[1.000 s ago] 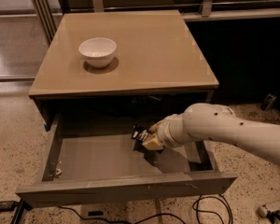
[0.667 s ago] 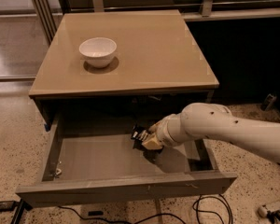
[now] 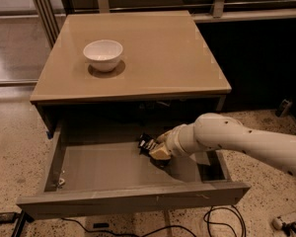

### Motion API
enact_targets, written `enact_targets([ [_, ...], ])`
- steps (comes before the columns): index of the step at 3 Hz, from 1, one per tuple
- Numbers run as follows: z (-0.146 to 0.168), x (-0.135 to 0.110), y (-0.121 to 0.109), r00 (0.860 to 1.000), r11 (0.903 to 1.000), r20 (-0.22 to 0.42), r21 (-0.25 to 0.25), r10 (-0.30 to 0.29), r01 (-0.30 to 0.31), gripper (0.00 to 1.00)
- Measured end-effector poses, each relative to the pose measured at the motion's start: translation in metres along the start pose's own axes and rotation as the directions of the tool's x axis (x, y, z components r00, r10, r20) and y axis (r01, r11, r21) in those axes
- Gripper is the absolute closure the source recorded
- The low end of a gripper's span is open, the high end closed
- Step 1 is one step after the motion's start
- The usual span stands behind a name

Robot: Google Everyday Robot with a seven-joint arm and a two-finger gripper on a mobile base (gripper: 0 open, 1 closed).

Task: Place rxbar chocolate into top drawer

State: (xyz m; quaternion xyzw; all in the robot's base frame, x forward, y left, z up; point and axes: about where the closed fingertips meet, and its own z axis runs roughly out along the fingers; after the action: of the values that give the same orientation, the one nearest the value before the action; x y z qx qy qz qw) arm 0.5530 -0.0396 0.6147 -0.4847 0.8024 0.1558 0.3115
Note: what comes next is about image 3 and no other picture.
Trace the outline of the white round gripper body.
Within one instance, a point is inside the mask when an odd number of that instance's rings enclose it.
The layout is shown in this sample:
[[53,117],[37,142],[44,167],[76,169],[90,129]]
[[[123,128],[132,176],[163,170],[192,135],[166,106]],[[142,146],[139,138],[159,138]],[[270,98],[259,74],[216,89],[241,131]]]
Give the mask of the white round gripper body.
[[195,138],[193,124],[182,124],[173,128],[165,144],[170,155],[174,157],[189,156],[201,149],[200,143]]

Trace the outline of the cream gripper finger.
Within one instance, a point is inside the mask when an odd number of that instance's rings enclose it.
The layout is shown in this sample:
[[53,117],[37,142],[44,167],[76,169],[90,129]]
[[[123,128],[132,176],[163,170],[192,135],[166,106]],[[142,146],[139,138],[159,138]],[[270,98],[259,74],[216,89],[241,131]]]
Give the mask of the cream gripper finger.
[[169,136],[170,133],[171,133],[170,130],[164,132],[163,134],[161,134],[161,135],[159,135],[159,136],[157,137],[156,141],[157,141],[158,143],[162,143],[162,142],[164,142],[164,141],[167,139],[167,137]]
[[149,155],[155,160],[170,160],[171,153],[168,151],[164,143],[158,144],[152,150],[149,151]]

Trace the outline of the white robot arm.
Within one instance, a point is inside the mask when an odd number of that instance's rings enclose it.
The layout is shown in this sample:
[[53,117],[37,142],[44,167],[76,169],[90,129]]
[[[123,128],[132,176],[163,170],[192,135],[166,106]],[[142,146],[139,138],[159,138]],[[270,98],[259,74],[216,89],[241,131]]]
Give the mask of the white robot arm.
[[237,119],[214,113],[163,133],[149,155],[170,160],[210,150],[242,152],[296,178],[296,135],[249,128]]

